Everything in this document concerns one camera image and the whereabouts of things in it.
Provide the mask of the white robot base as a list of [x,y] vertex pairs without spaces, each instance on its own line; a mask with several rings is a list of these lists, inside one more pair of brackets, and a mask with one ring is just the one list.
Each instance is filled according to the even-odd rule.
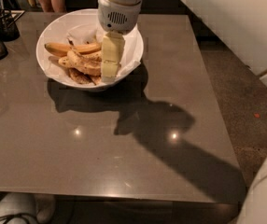
[[53,195],[0,192],[0,224],[49,224],[55,205]]

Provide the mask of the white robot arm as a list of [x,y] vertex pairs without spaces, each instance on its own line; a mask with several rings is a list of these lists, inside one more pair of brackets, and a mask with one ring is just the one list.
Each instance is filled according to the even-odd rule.
[[237,176],[250,186],[267,159],[266,86],[181,1],[143,0],[142,13],[150,88],[166,90],[172,79],[188,81],[180,92],[207,105],[207,98],[196,91],[201,80],[195,70],[203,69],[240,165],[234,169],[223,164],[218,180],[229,183]]

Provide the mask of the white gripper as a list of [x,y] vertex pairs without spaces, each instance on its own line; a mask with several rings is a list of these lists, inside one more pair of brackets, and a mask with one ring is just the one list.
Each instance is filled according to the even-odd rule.
[[102,42],[101,78],[113,82],[120,68],[127,35],[135,27],[141,4],[122,5],[111,0],[98,0],[98,20],[107,31]]

